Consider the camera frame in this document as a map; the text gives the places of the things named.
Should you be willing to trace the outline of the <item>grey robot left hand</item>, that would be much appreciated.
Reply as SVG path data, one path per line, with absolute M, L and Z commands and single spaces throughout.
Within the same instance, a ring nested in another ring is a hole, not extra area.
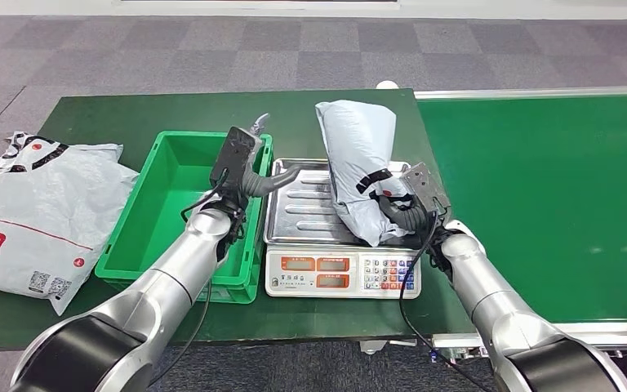
M 247 133 L 255 141 L 255 147 L 248 155 L 245 171 L 242 175 L 241 190 L 248 197 L 264 197 L 277 189 L 292 183 L 300 174 L 301 166 L 292 166 L 290 170 L 276 176 L 265 177 L 255 173 L 252 169 L 256 155 L 263 146 L 260 135 L 265 130 L 265 124 L 269 119 L 269 113 L 261 114 L 251 125 Z

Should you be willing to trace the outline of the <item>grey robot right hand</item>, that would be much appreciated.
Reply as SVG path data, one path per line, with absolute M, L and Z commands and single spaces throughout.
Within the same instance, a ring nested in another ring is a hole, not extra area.
M 380 196 L 378 202 L 380 210 L 398 226 L 395 231 L 403 231 L 403 235 L 399 237 L 392 236 L 382 241 L 381 246 L 419 250 L 436 224 L 437 210 L 427 210 L 416 196 L 413 197 L 410 207 L 400 208 L 386 196 Z

